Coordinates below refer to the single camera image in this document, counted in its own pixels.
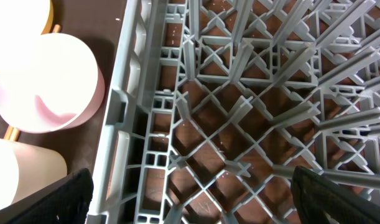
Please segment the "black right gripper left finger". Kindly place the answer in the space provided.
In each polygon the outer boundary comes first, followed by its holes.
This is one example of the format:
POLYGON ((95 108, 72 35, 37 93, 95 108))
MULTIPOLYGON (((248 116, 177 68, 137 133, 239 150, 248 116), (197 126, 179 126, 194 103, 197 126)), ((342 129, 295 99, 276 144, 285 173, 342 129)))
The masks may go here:
POLYGON ((93 179, 82 168, 0 210, 0 224, 78 223, 86 221, 93 179))

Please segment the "pale green cup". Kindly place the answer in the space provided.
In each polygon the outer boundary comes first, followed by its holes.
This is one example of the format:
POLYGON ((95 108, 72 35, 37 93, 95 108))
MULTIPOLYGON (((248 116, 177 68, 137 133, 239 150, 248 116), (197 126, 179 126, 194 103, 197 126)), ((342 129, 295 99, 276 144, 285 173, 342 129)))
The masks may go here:
POLYGON ((0 210, 67 175, 56 151, 0 138, 0 210))

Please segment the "yellow round plate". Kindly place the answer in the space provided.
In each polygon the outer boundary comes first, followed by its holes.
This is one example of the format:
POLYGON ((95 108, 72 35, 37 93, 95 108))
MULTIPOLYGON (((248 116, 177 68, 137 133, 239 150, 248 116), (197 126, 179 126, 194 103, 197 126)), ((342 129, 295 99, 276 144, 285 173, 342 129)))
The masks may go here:
POLYGON ((0 68, 26 39, 50 32, 51 0, 0 0, 0 68))

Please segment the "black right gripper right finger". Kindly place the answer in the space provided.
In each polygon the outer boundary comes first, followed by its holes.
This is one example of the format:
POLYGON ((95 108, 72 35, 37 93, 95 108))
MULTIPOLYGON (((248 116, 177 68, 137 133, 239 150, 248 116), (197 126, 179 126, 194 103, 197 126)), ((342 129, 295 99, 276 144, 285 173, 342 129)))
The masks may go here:
POLYGON ((302 223, 380 224, 380 207, 336 185, 322 175, 297 166, 292 176, 291 192, 302 223))

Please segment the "pink bowl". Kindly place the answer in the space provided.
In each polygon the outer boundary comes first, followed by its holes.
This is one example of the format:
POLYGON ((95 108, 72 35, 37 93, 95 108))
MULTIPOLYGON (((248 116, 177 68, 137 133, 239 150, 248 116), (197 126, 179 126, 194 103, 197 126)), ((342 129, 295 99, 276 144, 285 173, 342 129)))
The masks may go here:
POLYGON ((38 36, 0 69, 0 115, 27 133, 49 133, 87 122, 101 106, 104 92, 93 52, 68 34, 38 36))

